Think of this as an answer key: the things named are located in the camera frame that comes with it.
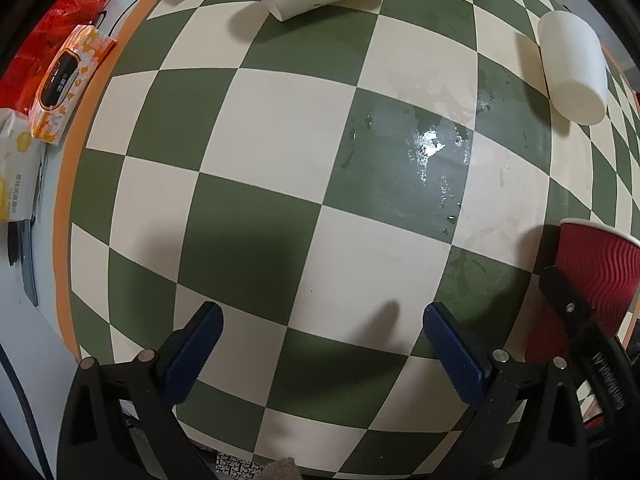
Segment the red plastic bag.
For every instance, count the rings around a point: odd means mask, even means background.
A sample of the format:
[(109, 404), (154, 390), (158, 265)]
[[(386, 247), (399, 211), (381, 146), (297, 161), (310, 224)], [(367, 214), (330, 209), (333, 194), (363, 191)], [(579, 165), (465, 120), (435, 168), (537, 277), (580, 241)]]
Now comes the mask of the red plastic bag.
[(108, 0), (56, 0), (29, 33), (1, 77), (2, 108), (27, 114), (40, 80), (77, 25), (92, 24)]

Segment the yellow white snack package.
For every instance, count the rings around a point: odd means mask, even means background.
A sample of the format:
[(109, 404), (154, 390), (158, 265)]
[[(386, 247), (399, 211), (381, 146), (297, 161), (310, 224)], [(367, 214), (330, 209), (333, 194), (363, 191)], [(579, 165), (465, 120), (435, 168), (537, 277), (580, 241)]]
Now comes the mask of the yellow white snack package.
[(1, 221), (23, 221), (32, 218), (44, 143), (15, 110), (2, 108), (0, 124)]

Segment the plain white foam cup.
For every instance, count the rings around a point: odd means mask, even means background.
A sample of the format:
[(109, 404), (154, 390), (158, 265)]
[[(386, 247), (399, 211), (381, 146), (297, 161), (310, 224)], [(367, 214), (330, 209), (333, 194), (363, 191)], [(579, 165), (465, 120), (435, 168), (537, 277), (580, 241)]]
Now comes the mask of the plain white foam cup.
[(544, 14), (537, 25), (551, 103), (571, 122), (602, 122), (608, 104), (606, 63), (596, 32), (567, 11)]

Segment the red ribbed paper cup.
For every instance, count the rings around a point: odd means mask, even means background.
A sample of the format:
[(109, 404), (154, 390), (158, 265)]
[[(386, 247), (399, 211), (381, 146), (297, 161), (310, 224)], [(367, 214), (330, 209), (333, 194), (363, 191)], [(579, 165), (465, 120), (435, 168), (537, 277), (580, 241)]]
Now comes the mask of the red ribbed paper cup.
[[(598, 222), (565, 218), (560, 222), (554, 265), (593, 307), (603, 331), (615, 335), (639, 287), (638, 238)], [(544, 363), (555, 356), (568, 357), (567, 336), (552, 307), (544, 306), (525, 359)]]

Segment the orange wet wipes pack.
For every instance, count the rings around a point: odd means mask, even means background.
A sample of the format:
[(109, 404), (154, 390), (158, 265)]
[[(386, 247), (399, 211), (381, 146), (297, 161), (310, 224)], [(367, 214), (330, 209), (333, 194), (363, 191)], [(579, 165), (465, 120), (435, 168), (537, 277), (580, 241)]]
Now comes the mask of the orange wet wipes pack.
[(34, 139), (58, 145), (88, 83), (116, 46), (93, 25), (77, 25), (44, 73), (28, 112)]

